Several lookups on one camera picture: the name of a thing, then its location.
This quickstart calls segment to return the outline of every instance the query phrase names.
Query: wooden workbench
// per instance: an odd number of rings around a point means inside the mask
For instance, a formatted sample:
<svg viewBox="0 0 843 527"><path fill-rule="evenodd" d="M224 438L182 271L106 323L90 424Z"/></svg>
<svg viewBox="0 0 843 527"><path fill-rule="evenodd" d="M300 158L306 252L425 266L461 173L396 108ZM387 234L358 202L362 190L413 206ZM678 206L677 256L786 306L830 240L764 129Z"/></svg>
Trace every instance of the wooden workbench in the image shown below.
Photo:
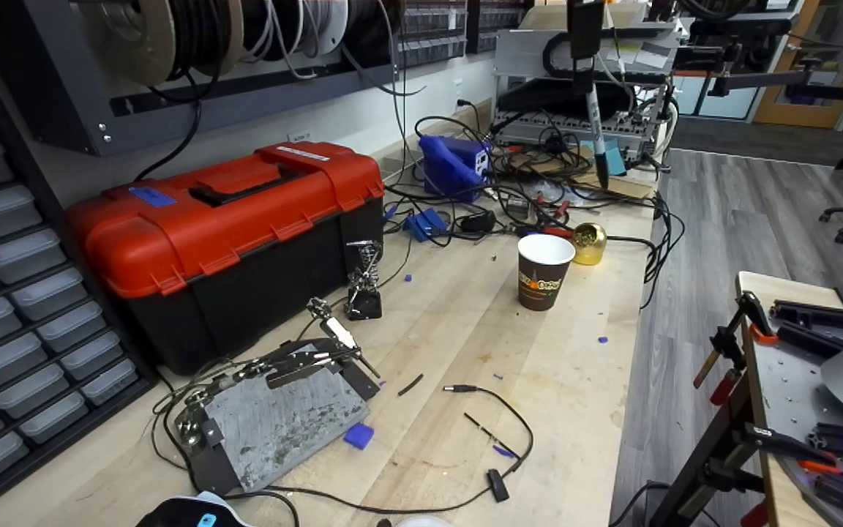
<svg viewBox="0 0 843 527"><path fill-rule="evenodd" d="M611 234L650 239L650 208L605 208ZM387 239L381 275L403 258L403 239ZM461 410L511 449L517 422L483 395L448 395L441 383L480 383L510 400L535 432L535 452L510 479L510 502L480 498L445 517L451 524L605 524L618 471L630 369L637 335L647 250L611 244L595 271L573 266L554 312L514 303L514 239L453 240L448 250L413 246L409 263L384 291L384 319L349 326L369 364L387 378L366 424L366 452L333 442L281 483L315 486L381 506L434 506L469 498L486 470L505 470ZM296 316L267 335L245 357L293 340ZM416 375L425 381L397 400ZM0 524L134 524L172 496L194 496L188 479L148 446L160 386L58 455L0 498ZM374 524L374 517L293 496L300 524ZM268 498L238 504L248 524L289 524Z"/></svg>
<svg viewBox="0 0 843 527"><path fill-rule="evenodd" d="M775 303L802 303L802 306L819 306L819 309L843 309L833 291L785 281L772 275L754 275L754 272L737 272L740 291L751 291L764 309L772 309ZM757 378L751 378L751 417L757 424L767 424L767 400L761 392ZM772 504L772 523L782 527L813 527L829 524L819 520L802 498L798 486L785 474L778 461L772 455L761 455L761 471L767 482L767 498Z"/></svg>

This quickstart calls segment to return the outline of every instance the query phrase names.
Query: toolbox handle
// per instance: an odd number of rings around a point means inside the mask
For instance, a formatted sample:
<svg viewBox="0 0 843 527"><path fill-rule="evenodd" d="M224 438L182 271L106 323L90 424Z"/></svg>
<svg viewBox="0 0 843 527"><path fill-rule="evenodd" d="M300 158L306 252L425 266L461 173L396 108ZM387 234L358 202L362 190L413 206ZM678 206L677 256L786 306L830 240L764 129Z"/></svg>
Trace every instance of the toolbox handle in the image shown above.
<svg viewBox="0 0 843 527"><path fill-rule="evenodd" d="M207 173L204 183L194 184L188 195L211 208L220 208L242 198L259 195L267 189L274 189L293 176L298 173L281 165L242 165Z"/></svg>

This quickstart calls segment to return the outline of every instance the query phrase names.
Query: gray floor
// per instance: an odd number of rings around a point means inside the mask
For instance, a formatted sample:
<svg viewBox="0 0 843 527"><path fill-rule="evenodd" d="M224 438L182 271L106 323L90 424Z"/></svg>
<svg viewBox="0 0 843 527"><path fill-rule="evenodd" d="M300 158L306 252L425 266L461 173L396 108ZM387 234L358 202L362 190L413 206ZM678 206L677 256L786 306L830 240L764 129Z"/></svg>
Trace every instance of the gray floor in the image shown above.
<svg viewBox="0 0 843 527"><path fill-rule="evenodd" d="M843 133L685 119L677 129L674 148L805 165L836 165L843 155Z"/></svg>
<svg viewBox="0 0 843 527"><path fill-rule="evenodd" d="M707 337L731 316L735 272L843 284L843 246L830 240L843 221L817 221L821 208L843 206L843 184L829 168L690 149L677 149L668 165L660 195L688 222L688 239L663 266L644 316L615 512L641 483L674 482L715 417L706 391L697 392L690 378ZM644 524L656 504L659 492L624 524ZM737 524L742 506L742 498L715 498L707 512L719 524Z"/></svg>

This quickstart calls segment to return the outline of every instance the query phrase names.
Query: white wall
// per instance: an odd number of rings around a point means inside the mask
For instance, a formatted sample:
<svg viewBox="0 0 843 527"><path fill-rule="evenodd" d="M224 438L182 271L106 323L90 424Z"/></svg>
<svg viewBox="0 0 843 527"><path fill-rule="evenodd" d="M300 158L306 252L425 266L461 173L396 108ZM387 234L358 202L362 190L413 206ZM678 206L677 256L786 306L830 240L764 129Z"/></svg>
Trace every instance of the white wall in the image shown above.
<svg viewBox="0 0 843 527"><path fill-rule="evenodd" d="M409 129L422 116L451 116L456 101L488 101L492 97L492 58L453 58L448 66L409 72L409 91L425 89L418 97L413 97L409 105ZM5 102L11 108L11 119L18 119L19 129L22 121L15 113L15 102L9 101L9 91L0 86L0 95L5 95ZM172 165L154 173L154 180L217 165L223 158L238 158L251 154L254 148L267 148L287 139L311 142L336 142L344 148L355 148L359 154L377 154L397 142L397 127L391 119L391 101L384 91L359 91L349 97L336 97L319 105L293 108L287 116L274 116L268 121L242 124L232 129L217 129L207 136L199 136L185 155L179 155ZM110 158L90 158L66 149L55 149L37 142L28 142L31 154L49 180L52 190L63 206L72 206L79 200L87 200L106 189L118 189L132 183L134 173L139 173L145 165L160 158L170 145L151 148L144 154L125 154Z"/></svg>

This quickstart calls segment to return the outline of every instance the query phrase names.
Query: cable connector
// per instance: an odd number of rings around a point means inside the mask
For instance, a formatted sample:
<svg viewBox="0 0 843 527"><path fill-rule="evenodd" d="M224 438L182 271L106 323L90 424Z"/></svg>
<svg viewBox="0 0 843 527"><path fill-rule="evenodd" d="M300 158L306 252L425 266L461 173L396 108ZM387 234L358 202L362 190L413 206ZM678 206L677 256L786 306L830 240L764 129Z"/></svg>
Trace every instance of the cable connector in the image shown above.
<svg viewBox="0 0 843 527"><path fill-rule="evenodd" d="M445 383L441 392L476 392L473 383Z"/></svg>

